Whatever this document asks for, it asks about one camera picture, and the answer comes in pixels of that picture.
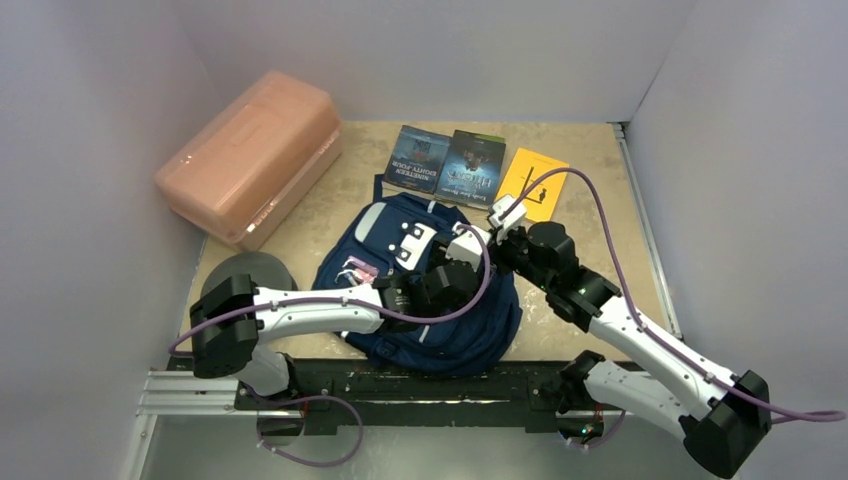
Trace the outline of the navy blue student backpack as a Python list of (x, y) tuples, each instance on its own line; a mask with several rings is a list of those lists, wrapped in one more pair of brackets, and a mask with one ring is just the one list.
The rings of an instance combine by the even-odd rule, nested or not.
[[(468, 218), (456, 207), (409, 193), (388, 195), (376, 175), (372, 201), (355, 217), (319, 266), (315, 290), (354, 285), (355, 267), (379, 274), (422, 272), (431, 249), (449, 240)], [(375, 365), (393, 364), (443, 376), (480, 374), (498, 363), (515, 338), (522, 309), (511, 274), (492, 275), (485, 294), (465, 315), (408, 331), (338, 337), (366, 354)]]

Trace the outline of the pink highlighter marker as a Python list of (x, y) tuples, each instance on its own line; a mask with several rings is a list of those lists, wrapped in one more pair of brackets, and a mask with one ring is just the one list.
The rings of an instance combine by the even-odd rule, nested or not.
[(341, 270), (334, 278), (335, 283), (347, 283), (351, 286), (371, 284), (380, 274), (380, 270), (356, 256), (348, 256)]

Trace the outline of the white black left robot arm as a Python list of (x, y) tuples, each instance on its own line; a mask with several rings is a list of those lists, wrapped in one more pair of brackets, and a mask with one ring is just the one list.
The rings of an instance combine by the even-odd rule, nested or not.
[(457, 320), (479, 302), (491, 267), (449, 260), (425, 273), (407, 272), (330, 290), (281, 290), (231, 275), (190, 309), (192, 372), (200, 379), (234, 377), (272, 408), (297, 399), (291, 360), (270, 348), (282, 338), (349, 332), (396, 333)]

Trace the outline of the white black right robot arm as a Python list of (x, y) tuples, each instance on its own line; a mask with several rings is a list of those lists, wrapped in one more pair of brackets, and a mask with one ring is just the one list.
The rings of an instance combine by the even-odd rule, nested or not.
[(730, 479), (764, 437), (772, 420), (768, 383), (756, 372), (737, 374), (698, 354), (631, 309), (622, 290), (581, 265), (563, 225), (530, 228), (494, 221), (492, 260), (545, 293), (563, 321), (624, 353), (645, 371), (632, 374), (586, 350), (560, 373), (561, 406), (592, 400), (639, 416), (679, 439), (712, 475)]

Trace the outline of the dark blue paperback book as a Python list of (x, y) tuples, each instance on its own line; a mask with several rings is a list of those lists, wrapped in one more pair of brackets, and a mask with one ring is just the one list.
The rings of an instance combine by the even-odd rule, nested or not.
[(487, 210), (501, 182), (503, 137), (455, 130), (436, 184), (436, 199)]

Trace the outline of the Nineteen Eighty-Four paperback book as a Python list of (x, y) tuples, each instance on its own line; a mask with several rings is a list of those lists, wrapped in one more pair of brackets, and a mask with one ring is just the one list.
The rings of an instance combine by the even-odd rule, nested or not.
[(433, 196), (450, 143), (450, 136), (403, 125), (384, 170), (382, 187)]

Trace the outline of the grey round disc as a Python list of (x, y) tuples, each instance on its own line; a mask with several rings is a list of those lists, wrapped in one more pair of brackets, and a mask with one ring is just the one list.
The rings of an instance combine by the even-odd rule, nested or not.
[(241, 252), (218, 264), (205, 279), (200, 295), (206, 295), (227, 278), (247, 274), (260, 287), (296, 291), (296, 280), (286, 265), (274, 255), (252, 251)]

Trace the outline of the translucent pink storage box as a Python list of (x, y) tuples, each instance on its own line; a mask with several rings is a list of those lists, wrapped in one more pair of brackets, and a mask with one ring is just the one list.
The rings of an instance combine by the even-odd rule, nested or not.
[(342, 152), (326, 91), (269, 71), (155, 175), (170, 208), (240, 251), (256, 251)]

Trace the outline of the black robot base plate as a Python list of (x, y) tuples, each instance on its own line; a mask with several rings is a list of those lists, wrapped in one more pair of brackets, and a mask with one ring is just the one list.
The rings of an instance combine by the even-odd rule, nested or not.
[(303, 359), (292, 390), (262, 399), (236, 388), (238, 412), (289, 418), (307, 435), (366, 426), (520, 428), (577, 443), (609, 432), (619, 411), (588, 398), (567, 400), (563, 361), (502, 361), (467, 377), (439, 377), (365, 360)]

